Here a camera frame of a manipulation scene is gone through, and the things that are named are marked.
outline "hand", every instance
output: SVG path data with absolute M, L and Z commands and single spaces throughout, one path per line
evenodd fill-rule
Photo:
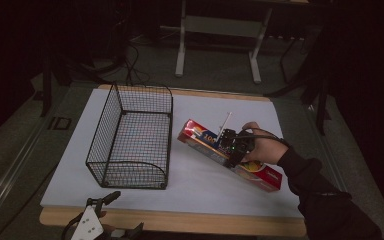
M 259 130 L 256 122 L 246 123 L 242 129 L 251 129 L 254 135 L 272 136 L 268 132 Z M 250 153 L 246 154 L 243 162 L 260 161 L 263 163 L 276 165 L 279 159 L 285 154 L 288 147 L 276 140 L 266 138 L 255 138 L 255 147 Z

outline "person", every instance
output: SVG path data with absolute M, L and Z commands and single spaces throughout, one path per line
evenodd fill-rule
M 352 202 L 351 195 L 320 174 L 322 164 L 318 159 L 302 158 L 292 147 L 274 141 L 276 137 L 256 122 L 246 123 L 243 129 L 272 137 L 255 138 L 254 149 L 243 161 L 257 160 L 283 168 L 291 192 L 299 197 L 298 209 L 310 239 L 383 239 L 380 228 Z

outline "gray floor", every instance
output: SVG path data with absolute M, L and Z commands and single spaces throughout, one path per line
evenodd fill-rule
M 153 81 L 171 88 L 251 95 L 263 95 L 285 86 L 279 60 L 288 42 L 282 39 L 268 39 L 264 42 L 258 56 L 263 83 L 256 85 L 252 82 L 247 52 L 242 51 L 248 44 L 247 41 L 232 42 L 234 51 L 223 48 L 211 50 L 208 45 L 202 46 L 202 36 L 189 36 L 189 39 L 194 41 L 188 42 L 184 76 L 175 77 L 178 36 L 169 34 L 167 33 L 168 37 L 162 39 L 159 44 L 138 44 L 138 41 L 144 39 L 135 40 L 133 45 L 139 53 L 135 65 L 137 75 L 133 74 L 135 81 Z M 131 62 L 135 56 L 135 50 L 130 49 Z M 304 58 L 305 51 L 300 42 L 285 58 L 288 77 L 296 72 Z M 103 77 L 107 80 L 123 80 L 125 74 L 126 70 L 121 69 Z M 40 80 L 41 75 L 32 81 L 37 84 Z M 96 86 L 97 84 L 78 76 L 70 87 L 54 84 L 54 107 L 47 117 L 40 117 L 41 102 L 29 100 L 0 128 L 0 179 L 13 162 L 19 163 L 16 167 L 20 169 L 19 175 L 10 176 L 14 181 L 8 183 L 8 187 L 3 191 L 6 198 L 0 202 L 0 239 L 60 238 L 61 227 L 40 224 L 39 203 L 50 180 L 48 174 L 52 174 L 58 164 L 89 94 Z M 336 108 L 335 100 L 329 98 L 327 111 L 330 119 L 325 121 L 326 136 L 321 136 L 314 126 L 314 112 L 299 101 L 301 92 L 302 89 L 297 89 L 281 98 L 272 99 L 285 139 L 303 156 L 320 158 L 324 162 L 323 174 L 338 187 L 348 190 L 354 201 L 372 217 L 384 233 L 384 201 L 364 164 L 357 144 Z M 68 130 L 49 129 L 52 117 L 71 118 L 73 122 Z M 145 236 L 147 239 L 256 239 L 165 233 L 147 233 Z

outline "wire mesh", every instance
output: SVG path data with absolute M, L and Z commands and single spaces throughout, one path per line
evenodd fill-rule
M 165 87 L 114 84 L 86 165 L 101 187 L 165 189 L 173 98 Z

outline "red box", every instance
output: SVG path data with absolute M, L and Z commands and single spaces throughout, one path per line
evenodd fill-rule
M 229 152 L 221 149 L 216 142 L 217 134 L 194 120 L 189 119 L 184 124 L 177 139 L 222 166 L 229 159 Z M 230 170 L 267 192 L 280 190 L 282 174 L 259 161 L 241 163 Z

